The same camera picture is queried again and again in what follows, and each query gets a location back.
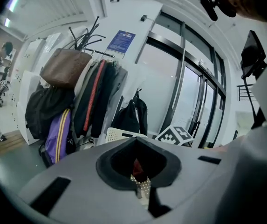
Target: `brown tote bag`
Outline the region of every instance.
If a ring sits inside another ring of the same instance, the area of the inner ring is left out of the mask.
[[[89,54],[78,50],[58,48],[40,75],[50,85],[75,88],[79,76],[91,58]]]

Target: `purple bag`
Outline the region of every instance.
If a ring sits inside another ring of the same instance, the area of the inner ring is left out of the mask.
[[[57,163],[67,155],[66,144],[70,121],[71,111],[70,109],[66,109],[62,114],[57,115],[51,122],[45,149],[50,156],[52,163]]]

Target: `sneaker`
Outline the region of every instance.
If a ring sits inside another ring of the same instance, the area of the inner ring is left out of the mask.
[[[4,141],[6,141],[7,140],[7,138],[4,136],[4,135],[2,135],[1,137],[0,137],[0,142],[4,142]]]

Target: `ceiling light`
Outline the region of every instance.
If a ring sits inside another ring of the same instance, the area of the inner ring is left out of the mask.
[[[9,5],[9,10],[10,10],[11,12],[14,11],[17,2],[18,2],[18,0],[12,0],[11,4]]]
[[[6,18],[6,20],[5,20],[5,27],[9,27],[9,22],[10,22],[10,20],[8,19],[8,18]]]

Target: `red stripe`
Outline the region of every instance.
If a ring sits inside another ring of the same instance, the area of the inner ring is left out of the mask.
[[[90,118],[90,114],[91,114],[91,110],[92,110],[93,101],[94,101],[94,98],[95,98],[96,88],[97,88],[97,84],[98,84],[98,81],[99,81],[99,77],[100,77],[101,71],[104,68],[104,64],[105,64],[105,60],[102,60],[101,65],[99,67],[99,70],[97,72],[94,84],[93,84],[93,89],[92,89],[92,93],[91,93],[91,96],[90,96],[90,101],[89,101],[89,106],[88,106],[88,110],[87,110],[85,125],[83,127],[84,131],[88,130],[89,118]]]

